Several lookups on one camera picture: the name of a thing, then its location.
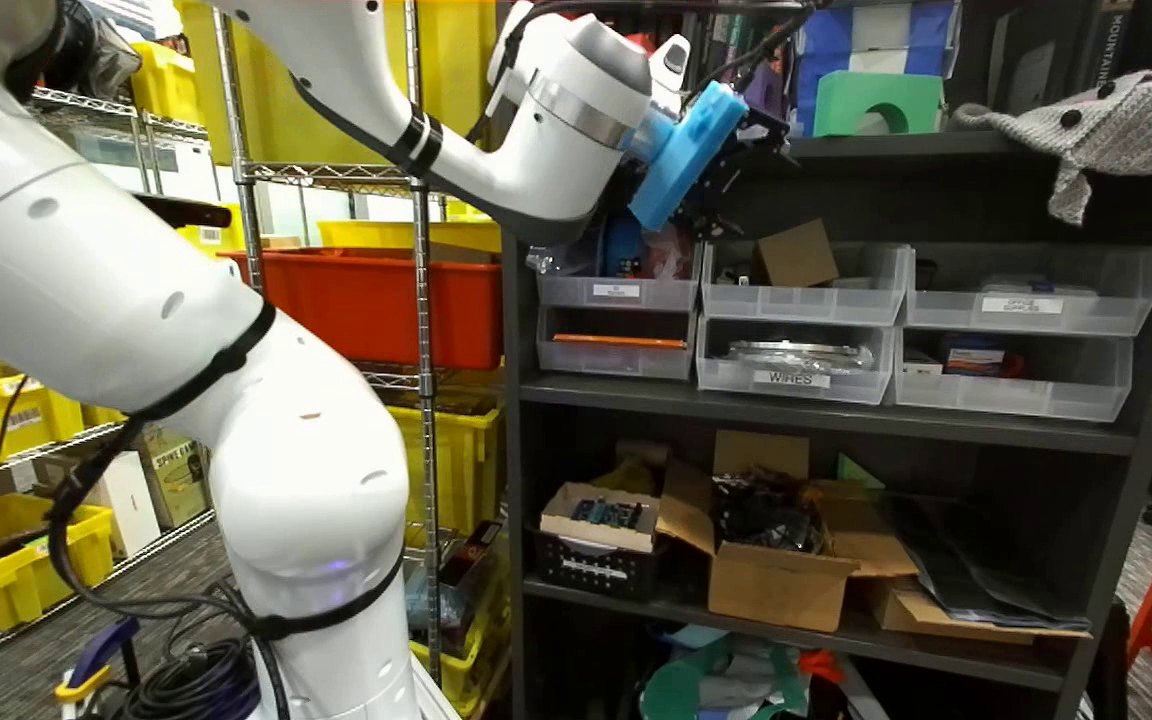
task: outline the red crate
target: red crate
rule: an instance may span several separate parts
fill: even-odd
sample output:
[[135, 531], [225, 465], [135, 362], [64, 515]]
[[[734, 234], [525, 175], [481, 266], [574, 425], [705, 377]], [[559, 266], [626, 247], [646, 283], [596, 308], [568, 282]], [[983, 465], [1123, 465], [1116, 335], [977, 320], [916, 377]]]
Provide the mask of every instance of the red crate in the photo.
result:
[[[499, 368], [499, 268], [440, 259], [427, 268], [427, 290], [431, 363]], [[415, 266], [409, 254], [269, 254], [266, 293], [356, 363], [415, 363]]]

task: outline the gray shelving unit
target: gray shelving unit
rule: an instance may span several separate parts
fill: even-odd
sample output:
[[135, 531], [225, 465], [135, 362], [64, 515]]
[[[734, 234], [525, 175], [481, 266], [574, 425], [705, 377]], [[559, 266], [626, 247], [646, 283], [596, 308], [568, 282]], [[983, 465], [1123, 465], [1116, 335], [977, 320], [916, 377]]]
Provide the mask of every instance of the gray shelving unit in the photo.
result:
[[[868, 245], [1147, 245], [1152, 179], [1096, 179], [1084, 227], [1049, 222], [1058, 161], [992, 133], [920, 142], [813, 142], [794, 166], [748, 166], [723, 214], [748, 236], [825, 222]], [[537, 278], [507, 245], [507, 510], [517, 567], [511, 717], [635, 717], [635, 684], [678, 624], [715, 624], [833, 648], [856, 662], [891, 717], [1073, 720], [1096, 644], [959, 644], [887, 636], [849, 613], [841, 633], [794, 633], [705, 610], [705, 565], [672, 571], [648, 601], [544, 579], [534, 538], [544, 500], [614, 467], [615, 441], [667, 441], [707, 467], [715, 428], [813, 438], [856, 455], [898, 491], [953, 498], [982, 511], [992, 552], [1044, 584], [1101, 636], [1152, 479], [1152, 315], [1132, 345], [1132, 398], [1116, 425], [1058, 425], [920, 407], [845, 407], [770, 398], [707, 398], [693, 383], [551, 377], [537, 363]]]

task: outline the floor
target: floor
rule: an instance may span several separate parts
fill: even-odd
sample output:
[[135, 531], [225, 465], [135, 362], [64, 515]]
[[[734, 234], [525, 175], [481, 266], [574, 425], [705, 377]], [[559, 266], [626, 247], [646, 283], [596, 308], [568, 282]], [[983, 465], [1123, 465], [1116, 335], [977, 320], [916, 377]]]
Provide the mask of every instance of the floor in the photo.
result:
[[[133, 571], [116, 584], [116, 593], [146, 595], [146, 593], [194, 593], [207, 589], [219, 567], [219, 540], [211, 529], [199, 538], [175, 546], [147, 567]], [[1120, 595], [1129, 610], [1139, 605], [1152, 571], [1152, 529], [1136, 531], [1129, 571], [1120, 584]], [[17, 644], [0, 648], [0, 720], [37, 720], [57, 717], [53, 684], [59, 675], [59, 666], [84, 644], [84, 636], [103, 624], [103, 613], [74, 610], [57, 615], [45, 633], [19, 636]], [[166, 644], [170, 630], [146, 630], [139, 648], [158, 653]], [[1132, 667], [1132, 720], [1152, 720], [1152, 656], [1139, 656]]]

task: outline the gray cloth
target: gray cloth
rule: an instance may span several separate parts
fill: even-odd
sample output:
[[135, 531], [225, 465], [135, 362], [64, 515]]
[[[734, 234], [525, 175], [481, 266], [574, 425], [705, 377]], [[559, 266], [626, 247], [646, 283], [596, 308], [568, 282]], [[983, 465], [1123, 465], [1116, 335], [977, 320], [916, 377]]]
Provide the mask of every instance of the gray cloth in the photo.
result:
[[1093, 202], [1089, 172], [1152, 175], [1152, 71], [1120, 75], [1024, 118], [989, 111], [982, 104], [966, 104], [955, 118], [966, 123], [992, 123], [1037, 152], [1059, 158], [1049, 214], [1063, 226], [1084, 226]]

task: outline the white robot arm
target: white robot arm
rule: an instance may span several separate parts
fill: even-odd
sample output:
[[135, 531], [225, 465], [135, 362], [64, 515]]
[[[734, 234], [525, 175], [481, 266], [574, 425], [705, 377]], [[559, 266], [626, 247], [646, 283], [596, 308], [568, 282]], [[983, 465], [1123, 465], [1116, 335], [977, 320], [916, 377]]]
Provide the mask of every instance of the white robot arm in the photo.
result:
[[[306, 620], [372, 595], [274, 644], [295, 720], [419, 717], [404, 584], [391, 579], [404, 441], [351, 363], [269, 308], [234, 266], [184, 247], [17, 104], [3, 75], [84, 34], [74, 4], [0, 0], [0, 356], [211, 447], [217, 524], [255, 615]], [[495, 152], [481, 152], [389, 81], [383, 0], [217, 10], [249, 22], [323, 118], [495, 214], [517, 242], [574, 242], [651, 122], [648, 57], [593, 18], [525, 27], [495, 97], [517, 122]], [[646, 161], [672, 158], [667, 136], [690, 133], [651, 122]], [[690, 172], [667, 166], [666, 185], [680, 179]], [[255, 717], [280, 717], [269, 675]]]

